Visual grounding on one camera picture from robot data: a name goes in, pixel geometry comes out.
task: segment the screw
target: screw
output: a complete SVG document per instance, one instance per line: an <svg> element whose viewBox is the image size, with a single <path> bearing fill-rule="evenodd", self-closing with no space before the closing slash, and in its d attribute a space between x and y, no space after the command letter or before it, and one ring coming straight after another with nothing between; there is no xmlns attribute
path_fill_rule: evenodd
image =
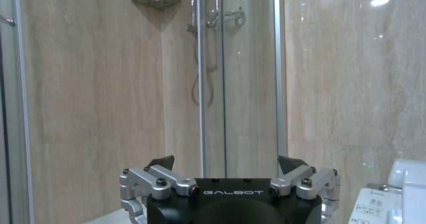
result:
<svg viewBox="0 0 426 224"><path fill-rule="evenodd" d="M194 186L190 190L190 196L195 197L200 194L200 187L199 186Z"/></svg>
<svg viewBox="0 0 426 224"><path fill-rule="evenodd" d="M314 181L312 181L311 178L306 178L306 179L302 181L302 184L306 185L306 186L312 187L312 186L314 186Z"/></svg>
<svg viewBox="0 0 426 224"><path fill-rule="evenodd" d="M164 187L168 184L168 182L164 178L159 178L156 184L159 187Z"/></svg>
<svg viewBox="0 0 426 224"><path fill-rule="evenodd" d="M279 190L276 188L272 188L272 187L268 189L268 192L270 192L270 195L272 197L278 197L279 194L280 194Z"/></svg>

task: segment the metal rod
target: metal rod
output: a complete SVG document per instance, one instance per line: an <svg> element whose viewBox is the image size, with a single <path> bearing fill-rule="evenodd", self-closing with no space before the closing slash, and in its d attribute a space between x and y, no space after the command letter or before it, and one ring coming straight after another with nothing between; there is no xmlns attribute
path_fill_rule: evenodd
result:
<svg viewBox="0 0 426 224"><path fill-rule="evenodd" d="M2 22L2 23L6 23L7 25L10 25L10 26L13 26L13 27L17 26L15 20L11 19L11 18L5 17L2 14L0 14L0 22Z"/></svg>
<svg viewBox="0 0 426 224"><path fill-rule="evenodd" d="M278 121L278 154L282 156L288 156L288 127L287 127L287 90L286 90L286 57L284 57L284 47L286 43L284 34L282 33L283 28L283 5L282 0L274 0L274 9L275 9L275 63L276 63L276 121Z"/></svg>
<svg viewBox="0 0 426 224"><path fill-rule="evenodd" d="M207 104L206 104L206 81L207 81L207 16L206 16L207 3L206 0L198 0L198 26L199 26L199 100L200 100L200 174L204 178L207 176Z"/></svg>
<svg viewBox="0 0 426 224"><path fill-rule="evenodd" d="M18 27L18 53L19 53L19 69L21 69L21 86L22 86L22 108L23 108L23 121L25 121L25 142L26 142L26 165L27 165L27 188L29 196L29 219L30 224L37 223L35 214L35 194L34 194L34 175L33 175L33 158L31 158L31 138L30 138L30 111L29 111L29 97L27 97L27 71L26 71L26 49L25 49L25 27L22 16L22 0L15 0L15 14L17 14L17 27Z"/></svg>

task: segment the glass shower door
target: glass shower door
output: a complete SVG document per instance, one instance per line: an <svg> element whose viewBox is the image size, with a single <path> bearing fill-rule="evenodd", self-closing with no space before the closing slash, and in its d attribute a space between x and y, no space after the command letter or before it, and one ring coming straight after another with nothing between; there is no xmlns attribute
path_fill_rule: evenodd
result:
<svg viewBox="0 0 426 224"><path fill-rule="evenodd" d="M218 167L224 160L219 169L227 177L274 177L279 172L279 119L286 117L278 115L274 1L207 0L206 4L206 87L211 80L215 86L215 100L206 107L207 166ZM218 71L210 73L216 60ZM219 169L208 176L218 176Z"/></svg>

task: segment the black knob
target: black knob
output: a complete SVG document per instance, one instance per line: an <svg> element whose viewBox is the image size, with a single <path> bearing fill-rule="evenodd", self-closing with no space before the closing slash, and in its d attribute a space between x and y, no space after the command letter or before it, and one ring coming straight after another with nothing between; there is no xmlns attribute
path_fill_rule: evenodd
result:
<svg viewBox="0 0 426 224"><path fill-rule="evenodd" d="M164 187L168 184L168 182L164 178L159 178L156 184L159 187Z"/></svg>

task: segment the tiled wall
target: tiled wall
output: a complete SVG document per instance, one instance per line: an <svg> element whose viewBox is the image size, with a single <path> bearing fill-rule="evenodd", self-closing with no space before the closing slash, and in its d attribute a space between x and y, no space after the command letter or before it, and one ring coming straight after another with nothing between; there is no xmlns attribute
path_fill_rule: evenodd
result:
<svg viewBox="0 0 426 224"><path fill-rule="evenodd" d="M200 174L191 2L22 1L37 223L75 224L120 208L123 168Z"/></svg>
<svg viewBox="0 0 426 224"><path fill-rule="evenodd" d="M343 174L336 223L426 159L426 0L286 0L290 155Z"/></svg>

